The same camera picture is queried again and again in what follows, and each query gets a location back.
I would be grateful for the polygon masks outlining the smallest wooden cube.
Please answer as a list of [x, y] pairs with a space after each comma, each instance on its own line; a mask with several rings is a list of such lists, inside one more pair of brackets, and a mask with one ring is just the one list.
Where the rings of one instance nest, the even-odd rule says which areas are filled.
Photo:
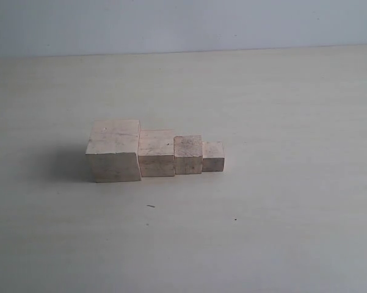
[[225, 152], [222, 142], [202, 142], [202, 172], [222, 172]]

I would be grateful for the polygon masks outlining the second largest wooden cube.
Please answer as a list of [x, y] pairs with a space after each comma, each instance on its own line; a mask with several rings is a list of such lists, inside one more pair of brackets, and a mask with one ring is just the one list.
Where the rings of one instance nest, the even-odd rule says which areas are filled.
[[174, 177], [174, 131], [141, 130], [138, 160], [142, 177]]

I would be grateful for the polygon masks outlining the third largest wooden cube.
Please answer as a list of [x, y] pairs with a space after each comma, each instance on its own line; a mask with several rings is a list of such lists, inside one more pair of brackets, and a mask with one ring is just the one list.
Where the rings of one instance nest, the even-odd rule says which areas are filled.
[[203, 150], [201, 135], [175, 136], [174, 164], [177, 175], [201, 174], [203, 168]]

